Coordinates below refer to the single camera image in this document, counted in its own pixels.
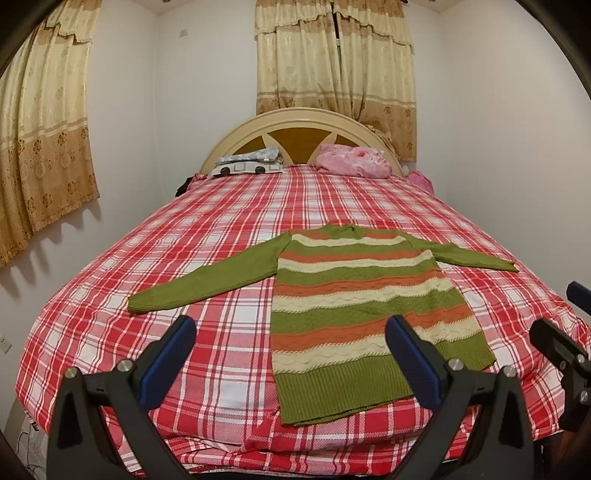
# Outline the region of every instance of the white wall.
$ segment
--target white wall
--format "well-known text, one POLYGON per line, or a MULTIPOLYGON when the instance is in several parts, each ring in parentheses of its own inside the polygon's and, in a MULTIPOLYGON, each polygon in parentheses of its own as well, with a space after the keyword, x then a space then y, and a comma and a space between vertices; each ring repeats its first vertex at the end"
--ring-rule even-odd
MULTIPOLYGON (((156 49, 157 144, 165 199, 215 144, 256 110, 256 0, 199 0, 160 17, 156 49), (179 33, 188 29, 188 35, 179 33)), ((439 15, 405 7, 415 45, 418 164, 447 194, 449 90, 439 15)))
POLYGON ((591 286, 591 101, 514 0, 441 16, 454 93, 449 203, 564 296, 591 286))
POLYGON ((256 0, 199 0, 160 17, 155 98, 165 200, 256 113, 256 0), (180 38, 179 32, 188 29, 180 38))
POLYGON ((436 195, 448 200, 452 161, 450 72, 440 15, 415 4, 404 7, 414 46, 417 88, 417 170, 432 182, 436 195))
POLYGON ((88 117, 101 198, 43 230, 0 270, 0 427, 14 401, 33 321, 85 265, 162 204, 154 154, 153 52, 157 17, 128 0, 104 0, 90 54, 88 117))

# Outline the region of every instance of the striped sweater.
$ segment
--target striped sweater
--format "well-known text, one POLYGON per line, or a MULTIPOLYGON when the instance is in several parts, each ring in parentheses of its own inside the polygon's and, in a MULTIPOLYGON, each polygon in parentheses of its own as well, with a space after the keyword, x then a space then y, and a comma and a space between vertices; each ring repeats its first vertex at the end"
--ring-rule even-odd
POLYGON ((495 362, 462 294, 437 261, 517 271, 513 263, 406 233, 328 223, 293 230, 129 298, 170 309, 276 275, 272 368, 284 424, 335 420, 412 394, 384 338, 402 314, 420 338, 470 369, 495 362))

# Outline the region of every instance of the plaid bedsheet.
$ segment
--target plaid bedsheet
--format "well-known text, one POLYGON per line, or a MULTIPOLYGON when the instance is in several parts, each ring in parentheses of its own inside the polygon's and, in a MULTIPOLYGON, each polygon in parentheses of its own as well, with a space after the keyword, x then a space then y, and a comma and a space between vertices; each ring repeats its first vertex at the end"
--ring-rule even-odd
MULTIPOLYGON (((136 358, 181 313, 197 323, 196 346, 151 418, 194 471, 236 468, 312 475, 391 472, 430 418, 413 398, 327 424, 282 426, 271 372, 270 278, 188 307, 131 317, 127 297, 268 240, 326 222, 397 228, 502 258, 513 256, 443 202, 405 180, 353 179, 311 167, 281 175, 200 179, 62 287, 35 322, 21 360, 17 395, 47 431, 60 378, 71 365, 111 370, 136 358)), ((557 430, 563 391, 557 371, 529 344, 545 316, 589 350, 589 328, 527 267, 505 273, 442 265, 462 291, 498 364, 522 379, 535 438, 557 430)), ((132 471, 141 467, 115 416, 109 429, 132 471)), ((472 429, 465 418, 450 457, 472 429)))

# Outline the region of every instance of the blue gripper pad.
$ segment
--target blue gripper pad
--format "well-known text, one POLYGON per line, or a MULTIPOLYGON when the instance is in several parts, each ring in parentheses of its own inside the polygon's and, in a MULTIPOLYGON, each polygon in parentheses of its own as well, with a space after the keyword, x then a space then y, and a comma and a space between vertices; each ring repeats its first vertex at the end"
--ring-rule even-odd
POLYGON ((431 343, 421 340, 401 316, 386 322, 386 343, 420 405, 437 410, 447 387, 444 358, 431 343))
POLYGON ((152 342, 137 360, 135 391, 144 410, 158 408, 195 345, 197 329, 191 317, 181 315, 164 336, 152 342))

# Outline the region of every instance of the green sweater sleeve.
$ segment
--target green sweater sleeve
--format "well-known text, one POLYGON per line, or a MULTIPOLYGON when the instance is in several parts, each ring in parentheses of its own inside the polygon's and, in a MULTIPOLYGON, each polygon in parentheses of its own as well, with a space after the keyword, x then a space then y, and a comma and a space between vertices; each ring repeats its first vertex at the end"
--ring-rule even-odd
POLYGON ((127 309, 131 313, 169 310, 272 277, 277 273, 277 257, 290 241, 291 234, 285 232, 213 265, 199 267, 131 296, 127 309))
POLYGON ((456 244, 439 244, 423 240, 408 233, 397 231, 399 235, 406 238, 413 248, 417 250, 431 250, 435 260, 449 263, 451 265, 461 265, 462 267, 490 268, 491 270, 504 270, 509 272, 518 272, 513 262, 502 260, 493 255, 475 252, 461 248, 456 244))

